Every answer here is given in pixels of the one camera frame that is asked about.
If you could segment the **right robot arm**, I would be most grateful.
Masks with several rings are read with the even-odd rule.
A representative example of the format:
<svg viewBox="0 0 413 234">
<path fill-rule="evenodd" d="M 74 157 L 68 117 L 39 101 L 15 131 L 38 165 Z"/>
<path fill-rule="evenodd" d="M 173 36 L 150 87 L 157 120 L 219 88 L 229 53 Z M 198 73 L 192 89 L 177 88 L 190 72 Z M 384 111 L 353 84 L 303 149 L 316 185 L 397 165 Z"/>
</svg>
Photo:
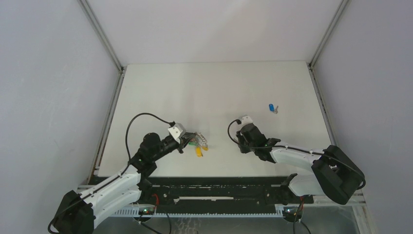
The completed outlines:
<svg viewBox="0 0 413 234">
<path fill-rule="evenodd" d="M 333 202 L 345 205 L 366 185 L 361 169 L 335 145 L 323 150 L 290 146 L 280 139 L 267 138 L 253 123 L 236 132 L 235 142 L 243 154 L 253 152 L 262 161 L 286 164 L 310 173 L 294 175 L 282 188 L 282 198 L 288 203 L 295 202 L 300 196 L 325 195 Z"/>
</svg>

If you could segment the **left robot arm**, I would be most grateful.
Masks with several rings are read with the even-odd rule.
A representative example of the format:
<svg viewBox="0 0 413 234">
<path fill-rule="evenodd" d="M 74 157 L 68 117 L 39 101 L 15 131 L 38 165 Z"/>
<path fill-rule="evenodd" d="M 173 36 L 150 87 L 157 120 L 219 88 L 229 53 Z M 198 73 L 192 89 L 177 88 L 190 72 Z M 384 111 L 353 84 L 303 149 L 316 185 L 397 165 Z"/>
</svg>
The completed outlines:
<svg viewBox="0 0 413 234">
<path fill-rule="evenodd" d="M 182 152 L 195 137 L 184 133 L 175 139 L 160 139 L 156 133 L 146 134 L 136 154 L 126 167 L 113 176 L 80 193 L 66 193 L 50 221 L 51 234 L 91 234 L 108 217 L 130 203 L 151 200 L 147 178 L 157 168 L 156 161 L 177 150 Z"/>
</svg>

